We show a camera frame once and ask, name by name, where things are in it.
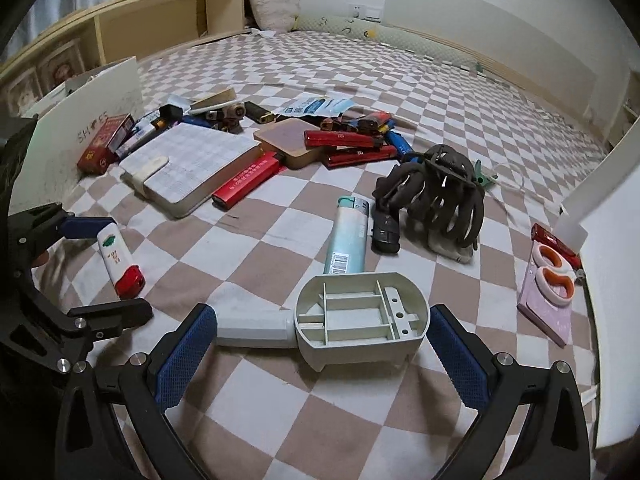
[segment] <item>white pillow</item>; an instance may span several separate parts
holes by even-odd
[[[249,0],[262,30],[289,32],[300,13],[300,0]]]

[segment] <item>clear plastic object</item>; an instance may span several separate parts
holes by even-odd
[[[302,288],[293,311],[220,312],[216,343],[297,346],[316,371],[327,364],[400,364],[420,348],[429,320],[423,294],[401,274],[323,274]]]

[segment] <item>light blue lighter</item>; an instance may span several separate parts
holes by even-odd
[[[338,211],[324,261],[325,274],[364,272],[368,225],[369,202],[355,196],[338,199]]]

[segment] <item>green logo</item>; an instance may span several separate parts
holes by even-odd
[[[110,235],[105,241],[102,242],[102,246],[109,247],[110,245],[113,245],[114,241],[116,241],[115,235]]]

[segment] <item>white plaid notebook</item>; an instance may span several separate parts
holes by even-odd
[[[169,163],[145,180],[148,197],[181,218],[202,204],[219,186],[260,155],[250,137],[179,123],[145,144],[121,163],[125,181],[150,160],[167,156]]]

